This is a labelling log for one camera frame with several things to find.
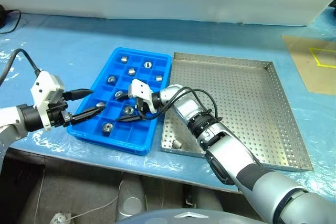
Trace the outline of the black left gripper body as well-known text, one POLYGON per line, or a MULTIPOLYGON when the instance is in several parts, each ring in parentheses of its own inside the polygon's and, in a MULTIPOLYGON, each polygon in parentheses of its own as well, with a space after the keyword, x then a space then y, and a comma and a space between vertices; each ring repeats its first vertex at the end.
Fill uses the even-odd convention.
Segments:
POLYGON ((67 108, 68 104, 63 98, 48 105, 47 115, 51 126, 68 127, 70 125, 71 115, 66 111, 67 108))

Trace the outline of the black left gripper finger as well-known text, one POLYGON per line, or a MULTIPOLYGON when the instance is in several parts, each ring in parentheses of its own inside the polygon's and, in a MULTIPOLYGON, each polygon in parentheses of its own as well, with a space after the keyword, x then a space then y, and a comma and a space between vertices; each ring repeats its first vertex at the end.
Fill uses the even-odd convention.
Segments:
POLYGON ((93 106, 87 108, 86 110, 80 112, 79 114, 72 115, 70 119, 70 124, 76 125, 86 120, 89 120, 98 115, 99 113, 101 113, 102 111, 103 111, 102 106, 93 106))
POLYGON ((91 89, 75 89, 64 92, 62 97, 65 101, 75 101, 83 99, 92 93, 94 93, 94 91, 91 89))

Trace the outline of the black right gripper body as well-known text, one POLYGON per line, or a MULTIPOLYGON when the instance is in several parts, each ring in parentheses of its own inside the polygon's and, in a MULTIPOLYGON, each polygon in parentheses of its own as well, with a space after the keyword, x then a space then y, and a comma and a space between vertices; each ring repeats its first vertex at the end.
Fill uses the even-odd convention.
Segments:
POLYGON ((139 112, 144 112, 144 99, 146 98, 146 93, 144 91, 137 91, 132 93, 131 91, 127 92, 129 99, 135 99, 135 108, 139 112))

